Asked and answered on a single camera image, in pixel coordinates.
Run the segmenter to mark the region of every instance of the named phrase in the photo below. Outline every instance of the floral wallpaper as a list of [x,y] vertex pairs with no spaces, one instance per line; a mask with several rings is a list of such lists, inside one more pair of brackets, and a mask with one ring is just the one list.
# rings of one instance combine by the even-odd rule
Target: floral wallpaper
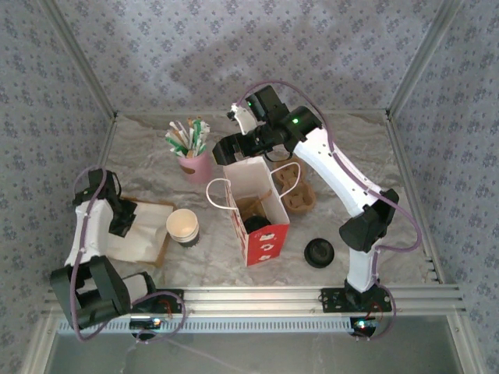
[[326,109],[386,108],[440,2],[58,4],[114,109],[164,112],[227,110],[246,86],[270,78],[297,84]]
[[396,118],[450,281],[499,372],[499,3],[465,2]]
[[0,373],[18,372],[108,119],[36,2],[0,2]]

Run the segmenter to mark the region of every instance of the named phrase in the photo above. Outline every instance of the paper bag handle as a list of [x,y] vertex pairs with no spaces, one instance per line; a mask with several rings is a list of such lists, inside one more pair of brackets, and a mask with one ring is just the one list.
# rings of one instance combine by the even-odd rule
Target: paper bag handle
[[216,206],[217,208],[220,208],[220,209],[226,209],[226,210],[238,210],[238,208],[234,208],[232,206],[222,206],[222,205],[218,205],[216,203],[214,203],[214,201],[210,198],[210,193],[209,193],[209,189],[210,189],[210,186],[211,186],[211,183],[213,182],[216,182],[216,181],[226,181],[228,183],[228,187],[230,188],[231,187],[231,181],[229,181],[228,179],[226,178],[215,178],[213,179],[210,183],[208,183],[208,185],[206,186],[206,197],[208,199],[208,201],[210,202],[211,205],[213,206]]
[[275,170],[271,171],[271,174],[274,174],[276,171],[279,171],[279,170],[281,170],[282,168],[286,168],[286,167],[288,167],[289,165],[296,165],[296,166],[298,166],[298,177],[296,177],[296,182],[295,182],[294,186],[293,186],[293,187],[291,187],[288,191],[283,192],[281,195],[279,195],[279,199],[281,199],[284,195],[286,195],[286,194],[290,193],[290,192],[291,192],[291,191],[292,191],[292,190],[293,190],[293,189],[294,189],[294,188],[298,185],[298,183],[299,183],[299,177],[300,177],[300,174],[301,174],[301,172],[302,172],[302,168],[301,168],[301,166],[299,165],[299,163],[297,163],[297,162],[290,162],[289,164],[282,165],[281,167],[279,167],[279,168],[277,168],[277,169],[275,169]]

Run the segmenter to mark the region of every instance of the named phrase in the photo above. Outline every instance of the white paper cup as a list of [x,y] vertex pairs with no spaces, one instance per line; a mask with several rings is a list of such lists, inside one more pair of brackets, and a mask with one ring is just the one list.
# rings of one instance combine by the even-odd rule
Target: white paper cup
[[183,247],[192,247],[200,239],[200,225],[192,210],[175,210],[166,220],[166,230]]

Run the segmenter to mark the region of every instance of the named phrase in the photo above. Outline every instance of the marble surface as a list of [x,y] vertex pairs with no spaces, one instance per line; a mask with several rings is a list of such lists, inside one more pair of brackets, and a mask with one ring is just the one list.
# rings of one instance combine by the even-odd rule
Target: marble surface
[[[341,201],[311,168],[307,179],[317,194],[317,205],[306,215],[291,215],[288,237],[277,259],[246,267],[229,213],[209,204],[205,185],[191,185],[183,178],[178,162],[164,135],[171,120],[185,121],[174,115],[118,116],[117,129],[106,167],[118,174],[124,196],[150,201],[168,200],[193,210],[200,222],[200,241],[184,249],[170,241],[165,264],[152,266],[114,261],[124,276],[148,271],[158,287],[172,286],[307,286],[339,285],[348,273],[349,252],[339,237],[339,227],[349,219]],[[238,127],[222,115],[205,115],[211,125],[209,149]],[[330,115],[340,148],[369,178],[384,189],[393,188],[401,205],[409,204],[402,187],[395,156],[381,114],[370,117]],[[222,167],[214,165],[213,177],[222,176]],[[212,198],[225,203],[223,185],[213,185]],[[333,263],[325,269],[312,268],[303,258],[306,244],[313,238],[325,238],[335,249]],[[406,247],[416,233],[401,215],[395,214],[386,243]],[[428,278],[423,248],[409,254],[381,254],[379,273],[386,284],[420,284]]]

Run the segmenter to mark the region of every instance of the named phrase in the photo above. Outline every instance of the pink cup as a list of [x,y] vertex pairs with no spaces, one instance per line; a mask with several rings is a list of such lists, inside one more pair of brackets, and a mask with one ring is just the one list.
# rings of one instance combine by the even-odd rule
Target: pink cup
[[211,180],[211,152],[205,150],[194,158],[177,157],[180,168],[191,183],[208,183]]

